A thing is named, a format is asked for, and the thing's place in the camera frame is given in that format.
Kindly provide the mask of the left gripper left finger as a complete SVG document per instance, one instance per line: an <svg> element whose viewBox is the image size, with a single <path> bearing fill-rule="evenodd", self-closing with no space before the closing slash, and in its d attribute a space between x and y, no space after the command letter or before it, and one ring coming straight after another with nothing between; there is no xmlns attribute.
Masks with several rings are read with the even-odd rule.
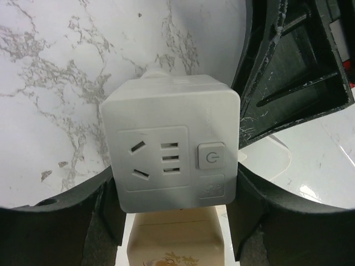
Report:
<svg viewBox="0 0 355 266"><path fill-rule="evenodd" d="M125 212L111 167L34 206L1 208L1 265L114 265Z"/></svg>

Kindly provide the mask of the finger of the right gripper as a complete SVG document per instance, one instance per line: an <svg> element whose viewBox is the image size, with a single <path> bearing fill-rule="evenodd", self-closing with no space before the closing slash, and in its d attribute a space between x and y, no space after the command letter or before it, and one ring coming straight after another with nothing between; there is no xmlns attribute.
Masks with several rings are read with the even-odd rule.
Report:
<svg viewBox="0 0 355 266"><path fill-rule="evenodd" d="M239 147L354 104L319 1L247 1Z"/></svg>

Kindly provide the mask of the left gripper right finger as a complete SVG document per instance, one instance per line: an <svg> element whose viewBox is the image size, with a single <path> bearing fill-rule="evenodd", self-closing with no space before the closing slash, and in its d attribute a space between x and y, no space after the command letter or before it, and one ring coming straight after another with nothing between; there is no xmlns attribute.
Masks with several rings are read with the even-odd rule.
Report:
<svg viewBox="0 0 355 266"><path fill-rule="evenodd" d="M354 210L297 196L243 165L227 215L241 265L354 265Z"/></svg>

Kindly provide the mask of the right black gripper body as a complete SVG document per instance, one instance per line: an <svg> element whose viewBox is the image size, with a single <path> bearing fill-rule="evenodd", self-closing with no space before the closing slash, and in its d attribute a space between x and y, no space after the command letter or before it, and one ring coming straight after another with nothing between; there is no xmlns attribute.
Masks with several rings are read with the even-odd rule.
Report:
<svg viewBox="0 0 355 266"><path fill-rule="evenodd" d="M320 16L330 32L347 83L354 88L354 1L319 1Z"/></svg>

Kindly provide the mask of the beige cube plug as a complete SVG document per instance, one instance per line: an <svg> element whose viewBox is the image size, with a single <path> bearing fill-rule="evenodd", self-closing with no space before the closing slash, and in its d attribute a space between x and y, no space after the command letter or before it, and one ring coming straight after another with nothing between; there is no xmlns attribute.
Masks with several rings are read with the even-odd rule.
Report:
<svg viewBox="0 0 355 266"><path fill-rule="evenodd" d="M130 265L224 265L215 207L135 215L127 245Z"/></svg>

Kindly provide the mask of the white cube socket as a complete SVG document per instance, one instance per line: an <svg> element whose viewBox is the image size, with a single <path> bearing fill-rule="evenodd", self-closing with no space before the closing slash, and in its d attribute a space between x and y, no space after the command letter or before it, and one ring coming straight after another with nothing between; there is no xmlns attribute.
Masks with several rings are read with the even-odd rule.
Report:
<svg viewBox="0 0 355 266"><path fill-rule="evenodd" d="M144 213L231 203L240 97L208 75L128 80L100 108L121 209Z"/></svg>

